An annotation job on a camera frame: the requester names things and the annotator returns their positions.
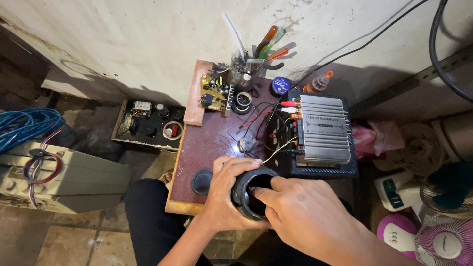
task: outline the hand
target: hand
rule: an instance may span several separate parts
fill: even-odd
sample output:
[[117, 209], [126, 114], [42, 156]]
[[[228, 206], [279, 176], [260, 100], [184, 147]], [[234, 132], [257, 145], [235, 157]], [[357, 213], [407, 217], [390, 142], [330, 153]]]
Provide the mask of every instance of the hand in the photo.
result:
[[253, 221], [244, 217], [230, 200], [230, 190], [236, 176], [257, 169], [261, 160], [223, 156], [213, 162], [213, 178], [203, 210], [197, 215], [207, 221], [216, 233], [226, 230], [268, 229], [268, 221]]
[[282, 241], [331, 265], [362, 254], [359, 247], [371, 233], [325, 181], [274, 177], [271, 186], [255, 189], [254, 195], [266, 204], [266, 217]]

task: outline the red wire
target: red wire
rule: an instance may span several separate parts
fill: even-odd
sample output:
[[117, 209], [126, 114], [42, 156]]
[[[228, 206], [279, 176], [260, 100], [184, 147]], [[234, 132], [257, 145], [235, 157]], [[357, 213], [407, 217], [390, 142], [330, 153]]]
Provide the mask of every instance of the red wire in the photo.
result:
[[263, 114], [267, 114], [267, 113], [270, 113], [272, 111], [264, 111], [262, 113], [260, 113], [259, 115], [253, 117], [251, 120], [249, 120], [248, 122], [244, 123], [243, 125], [241, 125], [241, 127], [244, 127], [246, 124], [248, 124], [249, 122], [253, 121], [254, 119], [257, 119], [258, 117], [260, 117], [260, 115], [263, 115]]

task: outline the white wall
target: white wall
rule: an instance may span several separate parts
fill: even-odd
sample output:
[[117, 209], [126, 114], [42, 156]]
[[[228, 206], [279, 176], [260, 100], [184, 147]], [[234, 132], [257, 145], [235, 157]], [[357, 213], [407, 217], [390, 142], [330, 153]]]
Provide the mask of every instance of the white wall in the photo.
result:
[[[237, 49], [222, 12], [246, 47], [257, 45], [271, 25], [285, 27], [287, 34], [275, 48], [294, 42], [293, 57], [266, 77], [297, 80], [318, 62], [361, 46], [400, 9], [417, 2], [0, 0], [0, 17], [7, 29], [57, 65], [45, 87], [99, 100], [131, 96], [185, 105], [195, 60], [228, 63]], [[338, 82], [332, 93], [354, 104], [430, 66], [429, 28], [438, 2], [428, 1], [365, 49], [330, 66]], [[462, 40], [439, 34], [440, 59], [472, 42], [471, 10], [471, 0], [448, 3], [445, 24]]]

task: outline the white wire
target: white wire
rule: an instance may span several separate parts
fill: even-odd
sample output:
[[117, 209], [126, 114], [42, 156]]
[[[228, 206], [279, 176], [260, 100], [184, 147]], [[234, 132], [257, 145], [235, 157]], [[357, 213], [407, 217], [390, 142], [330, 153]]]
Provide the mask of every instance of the white wire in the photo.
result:
[[284, 148], [284, 147], [287, 146], [289, 143], [293, 143], [293, 142], [294, 142], [293, 140], [295, 140], [296, 138], [297, 138], [297, 137], [292, 138], [291, 140], [288, 141], [288, 143], [286, 143], [286, 144], [282, 145], [281, 147], [279, 147], [279, 149], [277, 149], [277, 150], [271, 155], [271, 157], [269, 157], [268, 159], [266, 159], [266, 161], [264, 161], [263, 163], [266, 163], [267, 161], [269, 161], [276, 153], [278, 153], [278, 151], [279, 151], [280, 149]]

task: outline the blue cable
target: blue cable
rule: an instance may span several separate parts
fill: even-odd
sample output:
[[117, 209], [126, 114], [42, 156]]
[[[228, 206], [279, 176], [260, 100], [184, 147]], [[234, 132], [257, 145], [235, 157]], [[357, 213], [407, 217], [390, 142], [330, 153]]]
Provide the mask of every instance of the blue cable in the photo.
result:
[[58, 111], [50, 108], [0, 113], [0, 154], [62, 125], [64, 118]]

